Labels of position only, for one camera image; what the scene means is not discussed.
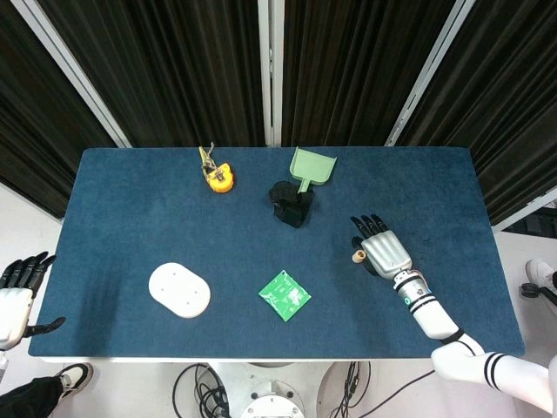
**black stripe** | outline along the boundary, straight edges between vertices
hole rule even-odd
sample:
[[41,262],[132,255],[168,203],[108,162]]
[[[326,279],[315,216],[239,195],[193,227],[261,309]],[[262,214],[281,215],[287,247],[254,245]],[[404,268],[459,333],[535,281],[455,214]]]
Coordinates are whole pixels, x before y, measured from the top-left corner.
[[411,309],[417,302],[419,302],[420,300],[426,298],[427,296],[431,296],[432,298],[435,297],[435,296],[433,296],[431,293],[422,294],[417,300],[415,300],[415,301],[412,302],[410,305],[408,305],[408,309]]
[[456,341],[453,341],[453,342],[459,342],[460,344],[462,344],[463,346],[465,346],[466,348],[468,348],[468,349],[470,350],[470,353],[472,353],[472,355],[476,355],[476,353],[475,353],[475,352],[470,348],[470,346],[467,345],[464,341],[456,340]]
[[433,298],[433,299],[430,299],[430,300],[426,300],[424,303],[422,303],[421,305],[419,305],[418,307],[416,307],[413,311],[411,310],[411,311],[410,311],[410,314],[414,315],[414,314],[416,313],[416,311],[417,311],[418,309],[420,309],[421,307],[424,307],[424,306],[427,305],[428,303],[432,303],[432,302],[436,302],[436,301],[437,301],[437,298]]
[[394,290],[396,292],[398,292],[400,290],[400,288],[403,287],[406,283],[410,283],[411,281],[417,280],[417,279],[419,279],[419,276],[412,276],[412,277],[409,277],[406,280],[402,280],[397,286],[394,287]]
[[462,335],[464,335],[464,330],[462,328],[459,328],[453,335],[449,335],[443,340],[440,340],[441,344],[443,344],[444,346],[446,344],[450,344],[451,342],[459,340]]
[[505,357],[506,354],[502,354],[499,357],[497,357],[495,360],[493,360],[493,363],[491,365],[491,381],[493,382],[493,385],[495,386],[495,388],[497,390],[500,391],[499,387],[497,386],[497,383],[495,383],[495,365],[497,364],[497,361],[501,360],[503,357]]
[[491,353],[489,355],[489,357],[487,357],[486,363],[484,364],[484,377],[486,378],[486,382],[487,382],[487,384],[489,385],[490,388],[492,388],[493,386],[490,383],[489,379],[487,379],[487,365],[489,364],[489,361],[497,354],[500,354],[500,353]]

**white oval object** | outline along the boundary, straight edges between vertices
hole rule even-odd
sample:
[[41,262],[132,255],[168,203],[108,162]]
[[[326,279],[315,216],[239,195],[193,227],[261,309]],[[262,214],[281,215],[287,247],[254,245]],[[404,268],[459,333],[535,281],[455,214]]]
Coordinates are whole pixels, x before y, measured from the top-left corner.
[[149,293],[182,318],[200,315],[211,300],[207,282],[178,263],[157,267],[149,278]]

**green packet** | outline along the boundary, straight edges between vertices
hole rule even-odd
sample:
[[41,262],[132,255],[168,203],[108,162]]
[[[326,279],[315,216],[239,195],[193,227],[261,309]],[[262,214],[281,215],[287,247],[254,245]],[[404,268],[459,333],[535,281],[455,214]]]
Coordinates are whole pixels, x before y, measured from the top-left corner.
[[266,302],[287,322],[312,296],[286,271],[282,271],[259,292]]

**blue table surface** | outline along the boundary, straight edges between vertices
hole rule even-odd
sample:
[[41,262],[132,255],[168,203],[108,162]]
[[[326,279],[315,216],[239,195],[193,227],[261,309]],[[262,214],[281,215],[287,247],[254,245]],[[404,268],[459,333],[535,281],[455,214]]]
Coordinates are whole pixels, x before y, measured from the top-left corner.
[[[198,150],[92,149],[71,194],[39,322],[67,321],[36,356],[215,359],[428,357],[428,340],[392,289],[352,263],[351,215],[395,231],[444,308],[486,351],[524,345],[467,149],[309,148],[338,157],[299,229],[272,214],[269,189],[293,148],[217,148],[236,184],[212,192]],[[211,287],[181,319],[149,294],[153,270],[180,263]],[[259,296],[285,269],[311,300],[288,322]]]

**black curtain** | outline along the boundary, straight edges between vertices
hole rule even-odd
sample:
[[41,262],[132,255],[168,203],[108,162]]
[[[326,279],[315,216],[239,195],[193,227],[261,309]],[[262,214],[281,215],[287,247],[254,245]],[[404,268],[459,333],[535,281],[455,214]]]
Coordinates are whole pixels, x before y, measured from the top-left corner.
[[494,224],[557,185],[557,2],[479,0],[398,145],[469,147]]
[[453,0],[286,0],[282,145],[383,145]]
[[257,2],[39,3],[134,146],[265,144]]
[[81,154],[95,146],[114,143],[16,9],[0,2],[0,182],[61,218]]

